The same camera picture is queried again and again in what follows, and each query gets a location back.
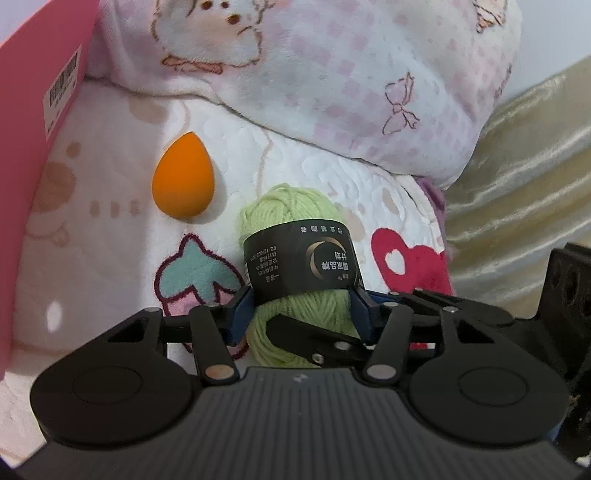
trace orange makeup sponge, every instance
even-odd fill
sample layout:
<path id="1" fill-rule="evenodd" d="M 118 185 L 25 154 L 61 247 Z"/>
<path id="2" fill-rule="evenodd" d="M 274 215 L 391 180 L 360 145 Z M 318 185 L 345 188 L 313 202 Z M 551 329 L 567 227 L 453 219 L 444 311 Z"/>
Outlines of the orange makeup sponge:
<path id="1" fill-rule="evenodd" d="M 152 178 L 152 196 L 160 210 L 173 218 L 204 212 L 213 199 L 212 161 L 193 132 L 177 139 L 164 153 Z"/>

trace red heart pattern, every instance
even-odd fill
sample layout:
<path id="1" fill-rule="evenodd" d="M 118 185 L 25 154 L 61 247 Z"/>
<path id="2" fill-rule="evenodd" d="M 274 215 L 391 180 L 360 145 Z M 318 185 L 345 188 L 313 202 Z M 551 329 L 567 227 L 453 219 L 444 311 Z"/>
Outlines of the red heart pattern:
<path id="1" fill-rule="evenodd" d="M 411 293 L 415 288 L 452 294 L 445 252 L 436 254 L 425 245 L 409 248 L 389 228 L 378 228 L 371 238 L 371 250 L 379 272 L 391 291 Z M 394 258 L 394 270 L 388 256 Z"/>

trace white wall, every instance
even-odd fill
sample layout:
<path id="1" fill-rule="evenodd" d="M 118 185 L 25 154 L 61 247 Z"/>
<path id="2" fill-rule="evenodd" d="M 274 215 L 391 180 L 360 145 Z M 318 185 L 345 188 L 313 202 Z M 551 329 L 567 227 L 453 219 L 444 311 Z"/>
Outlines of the white wall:
<path id="1" fill-rule="evenodd" d="M 523 34 L 504 100 L 591 54 L 591 0 L 517 2 L 523 12 Z"/>
<path id="2" fill-rule="evenodd" d="M 0 0 L 0 43 L 46 2 L 47 0 Z"/>

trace beige satin fabric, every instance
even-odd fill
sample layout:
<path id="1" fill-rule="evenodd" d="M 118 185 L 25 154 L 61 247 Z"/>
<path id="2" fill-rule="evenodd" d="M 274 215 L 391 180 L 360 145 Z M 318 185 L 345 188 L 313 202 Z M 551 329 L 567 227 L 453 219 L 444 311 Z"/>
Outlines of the beige satin fabric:
<path id="1" fill-rule="evenodd" d="M 457 294 L 532 316 L 550 251 L 591 246 L 591 57 L 499 108 L 446 198 Z"/>

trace barcode sticker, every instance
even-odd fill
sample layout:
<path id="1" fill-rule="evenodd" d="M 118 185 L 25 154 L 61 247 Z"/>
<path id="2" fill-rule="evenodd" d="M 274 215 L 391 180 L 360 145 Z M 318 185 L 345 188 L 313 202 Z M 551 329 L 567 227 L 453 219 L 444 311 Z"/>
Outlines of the barcode sticker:
<path id="1" fill-rule="evenodd" d="M 53 132 L 60 115 L 72 97 L 78 80 L 78 67 L 82 45 L 74 52 L 57 76 L 45 97 L 43 97 L 43 114 L 45 116 L 45 138 Z"/>

